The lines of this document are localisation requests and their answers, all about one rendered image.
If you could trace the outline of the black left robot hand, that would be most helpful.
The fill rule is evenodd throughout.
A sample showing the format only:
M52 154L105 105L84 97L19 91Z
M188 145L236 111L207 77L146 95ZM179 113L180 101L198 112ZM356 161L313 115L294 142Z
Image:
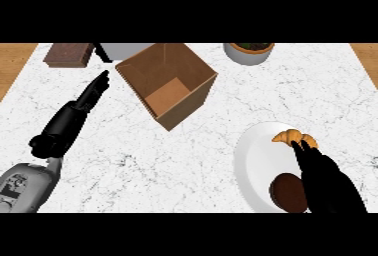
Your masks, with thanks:
M80 134L87 115L109 88L108 74L108 70L100 73L78 99L66 102L53 115L41 134L31 139L30 146L34 157L47 159L50 157L61 158L65 155Z

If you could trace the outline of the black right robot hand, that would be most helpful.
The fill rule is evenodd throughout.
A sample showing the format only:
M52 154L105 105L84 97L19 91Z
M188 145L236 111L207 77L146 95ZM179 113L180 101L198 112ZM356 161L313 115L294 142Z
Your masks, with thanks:
M306 141L291 142L307 205L313 214L366 214L368 210L356 186L335 161L312 148Z

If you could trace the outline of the chocolate cupcake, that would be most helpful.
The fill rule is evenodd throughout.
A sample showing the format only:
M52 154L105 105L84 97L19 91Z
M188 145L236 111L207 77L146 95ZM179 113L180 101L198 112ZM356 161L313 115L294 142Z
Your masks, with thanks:
M307 210L303 182L294 174L282 173L276 176L269 193L275 205L288 213L303 213Z

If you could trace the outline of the white oval plate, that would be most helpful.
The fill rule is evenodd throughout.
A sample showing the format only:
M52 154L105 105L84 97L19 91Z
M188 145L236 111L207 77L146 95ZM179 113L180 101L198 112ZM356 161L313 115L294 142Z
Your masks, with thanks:
M235 149L238 187L250 207L261 213L288 213L275 205L269 187L279 174L301 175L292 147L272 141L288 129L294 127L281 122L258 123L242 134Z

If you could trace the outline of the open cardboard box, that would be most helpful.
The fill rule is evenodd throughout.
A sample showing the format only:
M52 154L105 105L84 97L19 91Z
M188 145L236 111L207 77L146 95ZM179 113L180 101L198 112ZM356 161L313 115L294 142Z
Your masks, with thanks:
M170 131L202 106L217 72L183 43L155 43L115 69Z

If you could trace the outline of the golden croissant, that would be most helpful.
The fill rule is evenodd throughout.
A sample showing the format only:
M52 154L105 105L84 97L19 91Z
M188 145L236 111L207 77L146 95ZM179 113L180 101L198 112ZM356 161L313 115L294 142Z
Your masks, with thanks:
M297 129L288 129L282 131L273 138L273 142L284 142L291 146L291 142L295 141L297 144L306 142L310 148L318 148L318 142L309 134L303 134Z

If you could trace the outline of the brown rectangular block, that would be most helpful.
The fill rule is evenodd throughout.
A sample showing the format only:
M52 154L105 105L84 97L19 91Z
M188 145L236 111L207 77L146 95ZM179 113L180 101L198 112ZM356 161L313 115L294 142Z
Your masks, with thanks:
M92 43L55 43L43 62L53 68L84 68L93 48Z

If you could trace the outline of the pale grey appliance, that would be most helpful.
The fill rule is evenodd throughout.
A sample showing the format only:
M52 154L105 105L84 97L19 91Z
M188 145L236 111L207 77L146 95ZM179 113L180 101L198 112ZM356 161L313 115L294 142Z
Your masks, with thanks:
M126 60L149 46L152 43L95 43L95 53L105 63L111 63Z

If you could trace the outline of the white pot with plant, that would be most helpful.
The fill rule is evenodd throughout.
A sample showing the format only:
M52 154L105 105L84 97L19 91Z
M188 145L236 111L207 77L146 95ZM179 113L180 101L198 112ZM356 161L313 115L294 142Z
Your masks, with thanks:
M261 64L273 50L275 44L270 43L269 46L261 50L248 50L239 47L235 43L224 43L223 49L227 57L241 65L254 66Z

